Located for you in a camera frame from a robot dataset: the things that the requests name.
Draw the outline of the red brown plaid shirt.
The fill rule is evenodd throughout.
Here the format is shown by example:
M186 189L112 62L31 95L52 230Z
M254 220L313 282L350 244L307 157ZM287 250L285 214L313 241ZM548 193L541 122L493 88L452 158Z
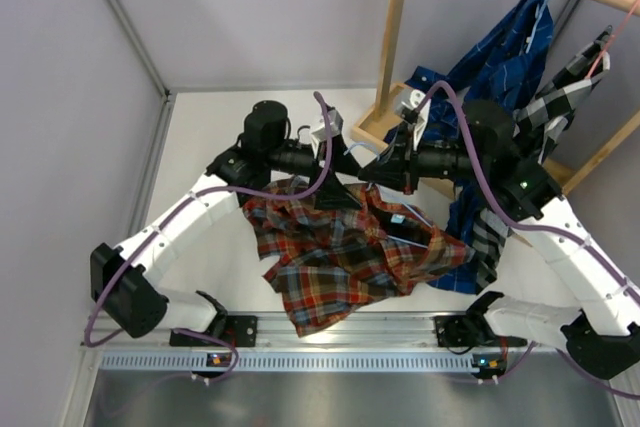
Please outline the red brown plaid shirt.
M474 251L433 221L444 237L431 250L387 241L381 246L356 243L331 246L328 231L318 228L314 197L290 199L304 190L300 179L274 181L271 198L253 197L243 206L253 228L259 258L275 258L264 274L280 295L296 333L304 337L326 329L361 307L410 295L428 283L467 263Z

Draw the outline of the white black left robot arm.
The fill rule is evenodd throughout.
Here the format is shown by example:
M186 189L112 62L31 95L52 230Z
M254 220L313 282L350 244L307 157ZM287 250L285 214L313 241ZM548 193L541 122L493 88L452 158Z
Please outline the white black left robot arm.
M252 107L236 142L210 163L190 190L140 232L114 247L105 243L90 255L91 295L132 338L158 328L191 330L203 345L223 340L225 310L204 292L161 290L171 265L210 227L253 197L275 199L267 186L274 172L306 177L310 184L284 201L310 199L318 210L359 210L361 202L338 174L358 174L359 163L347 153L343 119L321 94L318 123L307 144L291 136L287 108L274 100Z

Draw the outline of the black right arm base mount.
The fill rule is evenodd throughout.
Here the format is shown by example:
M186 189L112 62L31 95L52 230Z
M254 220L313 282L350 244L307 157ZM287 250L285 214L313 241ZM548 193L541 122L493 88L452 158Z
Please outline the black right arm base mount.
M497 347L499 337L481 316L443 315L434 318L437 342L446 348Z

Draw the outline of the light blue wire hanger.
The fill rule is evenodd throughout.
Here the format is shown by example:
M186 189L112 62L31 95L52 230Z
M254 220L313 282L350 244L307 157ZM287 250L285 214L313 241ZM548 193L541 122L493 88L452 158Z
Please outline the light blue wire hanger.
M318 228L328 231L329 245L381 246L394 241L427 251L442 244L442 232L417 208L399 198L387 202L379 187L367 182L346 188L361 206L318 214Z

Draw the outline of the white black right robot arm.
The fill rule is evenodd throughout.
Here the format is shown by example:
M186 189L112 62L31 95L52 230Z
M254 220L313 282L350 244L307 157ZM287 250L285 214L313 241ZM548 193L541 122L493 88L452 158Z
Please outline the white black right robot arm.
M407 193L421 178L473 181L490 211L527 240L577 302L554 307L489 291L462 317L473 344L515 337L545 345L600 380L638 364L638 287L582 227L551 175L519 152L507 113L484 100L458 105L459 137L437 144L418 137L422 110L400 105L395 138L359 178Z

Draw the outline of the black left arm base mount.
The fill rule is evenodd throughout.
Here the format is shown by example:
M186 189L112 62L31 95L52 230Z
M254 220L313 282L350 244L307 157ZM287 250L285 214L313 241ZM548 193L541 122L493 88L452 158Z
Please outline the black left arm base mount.
M254 347L256 345L258 333L257 316L229 314L224 326L220 327L220 324L220 321L215 321L213 330L205 332L205 335L219 339L234 347ZM212 342L172 331L169 345L172 347L200 347L212 345Z

